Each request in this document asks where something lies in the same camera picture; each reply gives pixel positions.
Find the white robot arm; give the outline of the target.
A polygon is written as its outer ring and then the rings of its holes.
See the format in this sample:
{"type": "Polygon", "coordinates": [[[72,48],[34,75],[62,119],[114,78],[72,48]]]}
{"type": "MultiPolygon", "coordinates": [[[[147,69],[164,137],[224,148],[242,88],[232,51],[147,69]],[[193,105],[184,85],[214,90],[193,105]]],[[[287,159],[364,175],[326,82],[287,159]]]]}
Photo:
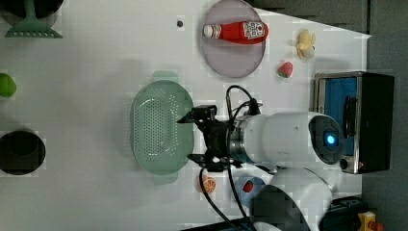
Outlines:
{"type": "Polygon", "coordinates": [[[217,120],[211,110],[194,108],[180,120],[203,134],[207,150],[189,159],[212,172],[252,165],[269,179],[249,199],[257,230],[319,231],[342,183],[345,140],[329,115],[284,112],[217,120]]]}

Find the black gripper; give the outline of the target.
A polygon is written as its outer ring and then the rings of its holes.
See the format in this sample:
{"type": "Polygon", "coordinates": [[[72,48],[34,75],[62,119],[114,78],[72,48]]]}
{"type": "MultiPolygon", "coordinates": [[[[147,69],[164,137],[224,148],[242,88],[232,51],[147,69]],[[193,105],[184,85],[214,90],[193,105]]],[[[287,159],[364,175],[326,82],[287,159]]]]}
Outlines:
{"type": "Polygon", "coordinates": [[[223,172],[227,169],[227,138],[230,124],[218,120],[199,119],[188,112],[178,123],[195,123],[202,133],[207,147],[204,154],[190,154],[188,158],[210,172],[223,172]]]}

